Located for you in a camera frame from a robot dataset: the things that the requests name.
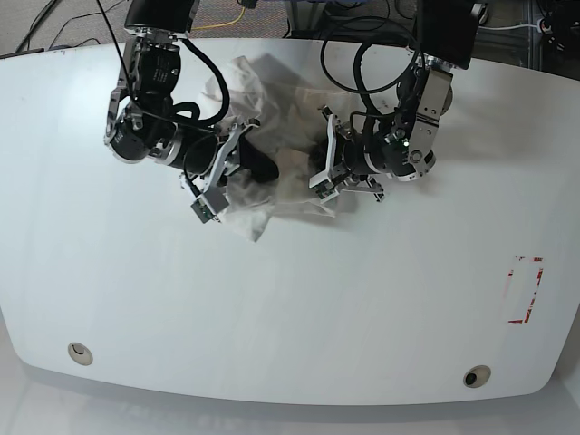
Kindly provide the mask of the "white t-shirt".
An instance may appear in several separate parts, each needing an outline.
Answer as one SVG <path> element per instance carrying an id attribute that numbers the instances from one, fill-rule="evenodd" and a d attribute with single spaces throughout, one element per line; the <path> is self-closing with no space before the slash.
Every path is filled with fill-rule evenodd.
<path id="1" fill-rule="evenodd" d="M 259 71 L 256 59 L 245 56 L 232 59 L 222 73 L 230 108 L 220 127 L 258 120 L 259 127 L 245 138 L 276 164 L 279 174 L 273 181 L 258 182 L 249 169 L 240 169 L 227 182 L 229 205 L 219 219 L 238 234 L 257 241 L 272 217 L 335 217 L 337 200 L 323 204 L 308 187 L 315 173 L 309 155 L 326 138 L 327 121 L 321 108 L 328 106 L 344 120 L 355 107 L 353 97 L 346 92 L 275 82 Z"/>

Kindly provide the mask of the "red tape rectangle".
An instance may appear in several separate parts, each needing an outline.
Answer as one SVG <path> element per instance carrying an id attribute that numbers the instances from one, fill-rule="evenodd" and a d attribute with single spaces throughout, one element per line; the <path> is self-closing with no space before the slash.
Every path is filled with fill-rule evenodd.
<path id="1" fill-rule="evenodd" d="M 541 256 L 515 256 L 507 274 L 502 308 L 507 324 L 529 322 L 545 269 Z"/>

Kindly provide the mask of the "left table grommet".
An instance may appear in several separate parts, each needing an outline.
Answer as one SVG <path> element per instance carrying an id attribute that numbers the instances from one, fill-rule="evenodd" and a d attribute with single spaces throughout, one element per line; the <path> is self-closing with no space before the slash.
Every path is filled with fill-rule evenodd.
<path id="1" fill-rule="evenodd" d="M 93 363 L 92 352 L 83 344 L 70 343 L 67 350 L 69 356 L 75 363 L 81 366 L 90 366 Z"/>

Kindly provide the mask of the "table grommet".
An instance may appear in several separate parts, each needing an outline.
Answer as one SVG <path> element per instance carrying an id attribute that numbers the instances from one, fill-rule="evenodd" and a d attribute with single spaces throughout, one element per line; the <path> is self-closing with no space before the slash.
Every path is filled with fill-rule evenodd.
<path id="1" fill-rule="evenodd" d="M 83 344 L 70 343 L 67 350 L 69 356 L 75 363 L 81 366 L 90 366 L 93 363 L 92 352 Z"/>
<path id="2" fill-rule="evenodd" d="M 485 385 L 491 376 L 491 369 L 487 365 L 478 365 L 468 370 L 463 377 L 463 384 L 470 389 L 477 389 Z"/>

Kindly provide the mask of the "right table grommet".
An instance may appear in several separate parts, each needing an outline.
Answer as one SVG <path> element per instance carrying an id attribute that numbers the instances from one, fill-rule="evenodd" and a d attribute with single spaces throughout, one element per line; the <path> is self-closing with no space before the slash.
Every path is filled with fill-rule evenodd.
<path id="1" fill-rule="evenodd" d="M 463 384 L 470 389 L 477 389 L 485 385 L 491 376 L 491 369 L 487 365 L 478 365 L 468 370 L 463 377 Z"/>

